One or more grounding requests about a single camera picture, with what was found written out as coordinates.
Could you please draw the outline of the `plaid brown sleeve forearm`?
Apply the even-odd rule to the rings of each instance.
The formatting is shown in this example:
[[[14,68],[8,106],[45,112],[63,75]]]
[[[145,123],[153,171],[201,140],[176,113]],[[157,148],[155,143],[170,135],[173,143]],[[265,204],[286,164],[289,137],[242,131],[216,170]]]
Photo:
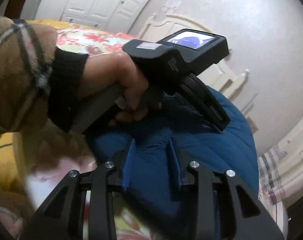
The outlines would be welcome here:
[[[0,17],[0,137],[41,129],[69,132],[87,54],[61,50],[50,25]]]

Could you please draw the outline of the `person's left hand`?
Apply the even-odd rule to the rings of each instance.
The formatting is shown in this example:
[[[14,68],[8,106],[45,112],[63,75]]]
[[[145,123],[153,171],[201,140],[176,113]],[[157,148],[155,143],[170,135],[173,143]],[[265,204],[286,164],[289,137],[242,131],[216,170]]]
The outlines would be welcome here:
[[[124,51],[89,57],[84,66],[78,94],[81,98],[96,94],[114,83],[124,88],[127,107],[126,111],[116,115],[116,120],[141,120],[148,110],[141,108],[139,103],[149,84]]]

